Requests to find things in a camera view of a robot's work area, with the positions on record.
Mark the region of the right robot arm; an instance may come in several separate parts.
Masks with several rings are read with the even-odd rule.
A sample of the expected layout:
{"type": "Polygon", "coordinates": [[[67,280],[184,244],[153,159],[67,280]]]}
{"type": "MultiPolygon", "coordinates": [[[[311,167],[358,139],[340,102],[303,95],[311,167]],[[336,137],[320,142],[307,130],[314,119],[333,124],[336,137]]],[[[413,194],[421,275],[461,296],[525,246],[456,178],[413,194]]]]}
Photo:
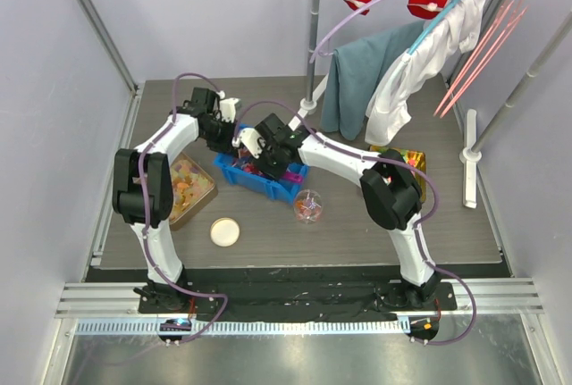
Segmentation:
{"type": "Polygon", "coordinates": [[[400,261],[406,305],[422,309],[434,301],[441,276],[421,226],[422,189],[414,168],[398,151],[373,155],[306,127],[293,130],[273,113],[255,128],[242,130],[240,141],[258,170],[272,180],[281,179],[297,163],[356,184],[369,217],[390,235],[400,261]]]}

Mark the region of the blue plastic bin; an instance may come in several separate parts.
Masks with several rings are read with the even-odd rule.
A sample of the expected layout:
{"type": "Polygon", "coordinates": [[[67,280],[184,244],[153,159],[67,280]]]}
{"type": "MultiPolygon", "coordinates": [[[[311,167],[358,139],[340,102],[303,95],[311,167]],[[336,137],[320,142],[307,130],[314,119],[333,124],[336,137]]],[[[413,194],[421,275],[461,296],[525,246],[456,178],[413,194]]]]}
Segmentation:
{"type": "Polygon", "coordinates": [[[262,158],[265,147],[265,141],[258,131],[241,124],[239,140],[241,144],[234,155],[219,153],[214,159],[214,165],[220,169],[224,179],[231,185],[239,185],[262,193],[271,200],[292,205],[302,189],[309,167],[305,164],[290,163],[282,178],[273,180],[255,165],[255,160],[262,158]]]}

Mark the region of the purple plastic scoop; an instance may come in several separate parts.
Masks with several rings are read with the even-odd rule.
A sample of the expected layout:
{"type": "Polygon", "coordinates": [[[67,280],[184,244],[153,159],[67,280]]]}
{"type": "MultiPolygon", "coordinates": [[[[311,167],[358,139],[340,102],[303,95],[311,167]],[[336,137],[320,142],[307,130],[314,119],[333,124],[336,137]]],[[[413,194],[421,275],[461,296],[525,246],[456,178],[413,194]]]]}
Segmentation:
{"type": "Polygon", "coordinates": [[[292,182],[295,184],[302,184],[304,182],[305,177],[296,172],[286,171],[282,178],[288,182],[292,182]]]}

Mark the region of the cream jar lid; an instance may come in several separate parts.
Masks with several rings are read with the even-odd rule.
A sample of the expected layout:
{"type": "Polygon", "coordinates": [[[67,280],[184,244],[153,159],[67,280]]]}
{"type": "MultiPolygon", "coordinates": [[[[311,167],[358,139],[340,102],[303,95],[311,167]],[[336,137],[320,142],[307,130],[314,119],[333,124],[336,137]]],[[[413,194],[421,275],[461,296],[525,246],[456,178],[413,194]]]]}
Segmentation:
{"type": "Polygon", "coordinates": [[[209,236],[218,247],[230,247],[240,237],[240,226],[232,218],[220,218],[211,225],[209,236]]]}

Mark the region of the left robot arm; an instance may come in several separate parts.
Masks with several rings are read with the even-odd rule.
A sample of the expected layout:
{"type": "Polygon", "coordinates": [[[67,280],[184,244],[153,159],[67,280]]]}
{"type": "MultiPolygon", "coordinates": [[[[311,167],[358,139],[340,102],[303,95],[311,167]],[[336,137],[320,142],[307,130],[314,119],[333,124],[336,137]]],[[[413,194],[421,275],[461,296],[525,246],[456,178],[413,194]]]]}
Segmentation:
{"type": "Polygon", "coordinates": [[[198,295],[189,289],[172,240],[171,164],[200,138],[216,153],[231,152],[240,107],[238,98],[226,98],[222,91],[195,88],[151,138],[115,153],[112,207],[136,234],[147,262],[147,283],[135,290],[145,313],[181,312],[198,295]]]}

